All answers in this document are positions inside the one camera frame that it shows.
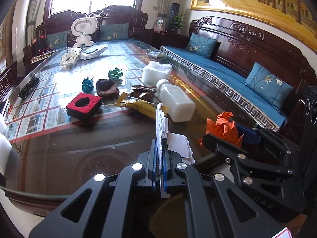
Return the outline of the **long wooden sofa bench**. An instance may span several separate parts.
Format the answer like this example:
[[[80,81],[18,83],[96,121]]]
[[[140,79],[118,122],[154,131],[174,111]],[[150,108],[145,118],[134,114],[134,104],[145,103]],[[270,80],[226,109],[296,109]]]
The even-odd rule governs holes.
[[[305,85],[316,85],[315,70],[309,65],[300,49],[257,27],[214,16],[193,20],[188,36],[161,32],[160,47],[171,46],[185,49],[193,33],[217,40],[208,60],[213,60],[244,78],[248,77],[254,63],[257,62],[293,87],[282,104],[286,123],[275,132],[298,143],[305,123],[304,106],[300,102],[303,98],[301,88]],[[183,71],[177,62],[167,59]],[[232,112],[236,122],[248,127],[261,127],[239,107],[234,107],[232,111],[227,110],[227,106],[233,106],[233,102],[225,98],[222,93],[216,92],[215,88],[210,88],[205,81],[192,84],[206,93],[221,110]]]

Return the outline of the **blue sofa seat mat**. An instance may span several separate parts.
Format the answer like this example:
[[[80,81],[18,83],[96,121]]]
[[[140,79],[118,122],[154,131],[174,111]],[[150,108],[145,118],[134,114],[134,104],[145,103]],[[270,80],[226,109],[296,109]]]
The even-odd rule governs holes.
[[[234,107],[239,107],[258,125],[274,131],[286,123],[286,114],[282,109],[277,112],[268,102],[246,87],[243,84],[246,78],[234,71],[186,49],[161,46],[160,51],[173,62],[177,62],[192,83],[205,81],[210,88],[215,88],[216,92],[231,100],[233,106],[227,106],[227,110],[232,111]]]

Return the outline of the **white paper scrap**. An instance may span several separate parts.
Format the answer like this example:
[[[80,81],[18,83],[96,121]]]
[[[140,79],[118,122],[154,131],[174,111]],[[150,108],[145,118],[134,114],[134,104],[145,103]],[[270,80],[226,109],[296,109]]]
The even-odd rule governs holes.
[[[180,165],[193,165],[195,160],[190,147],[189,140],[181,134],[171,133],[168,130],[169,120],[165,116],[165,106],[159,103],[156,107],[156,167],[159,175],[160,196],[163,199],[170,199],[171,195],[167,193],[167,181],[171,176],[171,163],[169,161],[169,148],[172,152],[180,155]]]

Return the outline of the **white plastic bottle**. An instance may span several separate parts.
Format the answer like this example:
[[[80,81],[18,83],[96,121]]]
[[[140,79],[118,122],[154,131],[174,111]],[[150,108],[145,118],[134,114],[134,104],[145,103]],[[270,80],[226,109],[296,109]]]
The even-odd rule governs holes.
[[[196,105],[179,86],[161,79],[156,83],[156,88],[160,101],[169,107],[168,114],[173,122],[182,123],[191,120]]]

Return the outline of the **orange paper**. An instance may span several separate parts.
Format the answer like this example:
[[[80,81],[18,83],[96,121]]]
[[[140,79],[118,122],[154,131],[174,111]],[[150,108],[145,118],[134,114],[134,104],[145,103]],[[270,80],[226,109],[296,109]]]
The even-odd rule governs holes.
[[[217,115],[216,121],[207,118],[205,134],[212,134],[219,139],[227,141],[228,143],[241,148],[243,134],[239,137],[235,121],[230,120],[230,118],[233,116],[234,114],[232,112],[224,111],[221,114]]]

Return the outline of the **blue embroidered pillow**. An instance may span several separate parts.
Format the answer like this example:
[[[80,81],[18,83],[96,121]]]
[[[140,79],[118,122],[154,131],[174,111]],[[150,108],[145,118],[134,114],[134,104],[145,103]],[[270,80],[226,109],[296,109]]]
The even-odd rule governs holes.
[[[254,63],[243,84],[268,102],[277,112],[281,111],[283,102],[293,90],[292,86],[257,62]]]
[[[209,59],[217,44],[216,39],[207,38],[198,34],[191,34],[190,40],[187,43],[186,50],[195,53],[205,59]]]

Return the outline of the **green crumpled paper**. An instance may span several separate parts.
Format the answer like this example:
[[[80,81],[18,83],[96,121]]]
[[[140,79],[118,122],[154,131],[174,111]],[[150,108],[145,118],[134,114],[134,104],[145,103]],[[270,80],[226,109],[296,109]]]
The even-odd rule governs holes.
[[[123,72],[121,69],[116,67],[115,69],[110,70],[107,75],[109,79],[112,79],[115,82],[121,82],[123,77]]]

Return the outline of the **blue embroidered pillow far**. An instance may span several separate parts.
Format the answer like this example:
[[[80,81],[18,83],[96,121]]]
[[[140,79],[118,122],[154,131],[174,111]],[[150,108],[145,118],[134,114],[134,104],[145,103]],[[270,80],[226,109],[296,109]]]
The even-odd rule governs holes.
[[[186,50],[195,53],[205,59],[209,59],[217,44],[216,39],[207,38],[198,34],[191,34],[190,40],[187,43]]]

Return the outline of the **brown crumpled wrapper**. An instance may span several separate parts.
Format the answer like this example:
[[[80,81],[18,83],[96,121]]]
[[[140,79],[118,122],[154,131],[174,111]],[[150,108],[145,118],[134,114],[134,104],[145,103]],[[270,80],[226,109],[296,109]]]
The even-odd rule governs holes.
[[[148,88],[142,85],[133,85],[131,86],[128,94],[132,97],[142,99],[144,101],[152,102],[154,99],[154,94],[156,90]]]

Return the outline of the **teal crumpled paper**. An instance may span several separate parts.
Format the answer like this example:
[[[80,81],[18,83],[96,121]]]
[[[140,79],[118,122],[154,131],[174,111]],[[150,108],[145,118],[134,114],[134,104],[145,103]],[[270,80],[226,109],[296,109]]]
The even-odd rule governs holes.
[[[89,79],[89,77],[87,77],[86,79],[83,79],[82,81],[82,91],[84,93],[88,93],[91,94],[94,90],[94,82],[93,82],[93,78]]]

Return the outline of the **black handheld device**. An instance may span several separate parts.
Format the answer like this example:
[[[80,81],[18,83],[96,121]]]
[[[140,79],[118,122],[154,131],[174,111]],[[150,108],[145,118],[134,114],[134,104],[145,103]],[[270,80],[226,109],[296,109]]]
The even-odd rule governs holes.
[[[28,97],[29,93],[39,84],[40,79],[36,76],[33,76],[30,81],[23,86],[20,90],[18,97],[21,99],[25,99]]]

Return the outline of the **green pillow left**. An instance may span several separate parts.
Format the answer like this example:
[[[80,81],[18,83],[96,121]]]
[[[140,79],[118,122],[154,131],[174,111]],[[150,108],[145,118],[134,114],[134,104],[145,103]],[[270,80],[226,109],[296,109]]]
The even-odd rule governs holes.
[[[70,31],[62,31],[58,33],[49,34],[46,36],[47,46],[50,50],[59,49],[67,46],[67,35]]]

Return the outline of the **brown knitted cup sleeve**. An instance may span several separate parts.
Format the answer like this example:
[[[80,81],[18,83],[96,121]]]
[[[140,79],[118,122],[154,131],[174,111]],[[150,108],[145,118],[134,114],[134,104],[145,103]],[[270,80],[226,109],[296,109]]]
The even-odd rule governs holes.
[[[114,80],[98,80],[96,83],[98,96],[103,100],[113,99],[119,96],[119,89]]]

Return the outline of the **red black tissue holder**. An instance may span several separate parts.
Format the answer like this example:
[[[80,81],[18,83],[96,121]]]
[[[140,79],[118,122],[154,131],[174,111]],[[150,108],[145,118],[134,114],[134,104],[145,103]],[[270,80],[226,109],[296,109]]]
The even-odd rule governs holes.
[[[67,115],[80,121],[89,121],[102,105],[102,98],[80,92],[66,106]]]

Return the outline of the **blue embroidered pillow near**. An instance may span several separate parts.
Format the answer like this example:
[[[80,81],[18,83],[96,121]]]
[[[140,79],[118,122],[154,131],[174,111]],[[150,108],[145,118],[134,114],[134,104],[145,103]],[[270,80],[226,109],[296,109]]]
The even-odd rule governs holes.
[[[243,84],[268,102],[277,112],[281,111],[283,102],[293,90],[292,86],[257,62],[254,63]]]

